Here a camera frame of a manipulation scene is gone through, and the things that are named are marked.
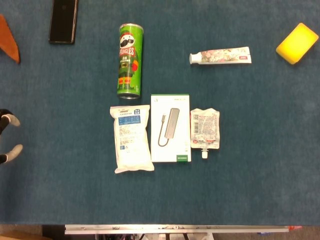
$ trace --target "white packet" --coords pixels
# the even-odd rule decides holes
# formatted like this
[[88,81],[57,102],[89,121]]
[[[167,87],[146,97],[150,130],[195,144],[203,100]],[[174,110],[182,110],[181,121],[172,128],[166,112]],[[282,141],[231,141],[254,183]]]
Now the white packet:
[[146,127],[150,105],[112,106],[116,174],[125,171],[154,171]]
[[191,112],[191,148],[202,149],[202,158],[208,158],[208,149],[220,147],[220,112],[213,108],[201,110],[196,108]]

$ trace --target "usb cable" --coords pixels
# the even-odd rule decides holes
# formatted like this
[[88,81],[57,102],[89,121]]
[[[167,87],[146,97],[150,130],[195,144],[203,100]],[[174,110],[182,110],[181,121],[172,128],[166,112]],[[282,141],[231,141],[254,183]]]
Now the usb cable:
[[160,147],[166,146],[168,144],[168,142],[169,142],[169,138],[167,138],[165,145],[161,145],[160,144],[160,137],[161,137],[161,133],[162,133],[162,128],[164,127],[165,120],[166,120],[166,115],[162,115],[162,120],[161,120],[162,124],[161,124],[161,129],[160,129],[159,138],[158,138],[158,145]]

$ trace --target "green label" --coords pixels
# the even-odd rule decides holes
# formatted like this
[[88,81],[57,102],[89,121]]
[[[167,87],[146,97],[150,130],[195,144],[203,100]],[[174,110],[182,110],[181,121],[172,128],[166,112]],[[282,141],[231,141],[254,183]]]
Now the green label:
[[120,28],[117,94],[140,96],[143,34],[143,29],[134,24]]
[[176,161],[177,162],[188,162],[188,155],[177,155]]

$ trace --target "yellow sponge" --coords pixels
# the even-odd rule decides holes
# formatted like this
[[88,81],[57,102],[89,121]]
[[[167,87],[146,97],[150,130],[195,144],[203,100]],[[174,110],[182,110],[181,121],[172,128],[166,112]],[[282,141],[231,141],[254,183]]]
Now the yellow sponge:
[[276,52],[290,64],[297,63],[318,40],[319,36],[303,23],[298,26],[276,48]]

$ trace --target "floor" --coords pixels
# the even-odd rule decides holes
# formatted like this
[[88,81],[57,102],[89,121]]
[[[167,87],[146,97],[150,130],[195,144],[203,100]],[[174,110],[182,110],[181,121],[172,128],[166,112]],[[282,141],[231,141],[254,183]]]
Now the floor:
[[[41,225],[0,224],[0,234],[13,230],[42,235]],[[257,233],[220,233],[214,234],[213,237],[214,240],[319,240],[320,226],[305,226],[303,229],[286,233],[271,233],[262,236]]]

